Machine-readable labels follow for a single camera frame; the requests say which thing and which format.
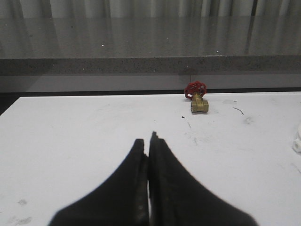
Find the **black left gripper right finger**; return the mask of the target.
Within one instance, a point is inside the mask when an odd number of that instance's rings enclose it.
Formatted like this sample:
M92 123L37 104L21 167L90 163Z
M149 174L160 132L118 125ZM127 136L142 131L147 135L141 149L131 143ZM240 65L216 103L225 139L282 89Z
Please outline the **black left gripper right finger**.
M152 133L149 151L150 222L153 226L255 226L253 217L201 185Z

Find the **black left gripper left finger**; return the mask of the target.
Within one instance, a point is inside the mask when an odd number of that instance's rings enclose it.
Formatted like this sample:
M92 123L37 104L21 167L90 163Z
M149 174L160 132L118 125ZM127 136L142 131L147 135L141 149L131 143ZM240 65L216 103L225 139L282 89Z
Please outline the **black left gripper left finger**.
M91 193L61 209L51 226L147 226L148 157L144 141L136 139L130 152L114 171Z

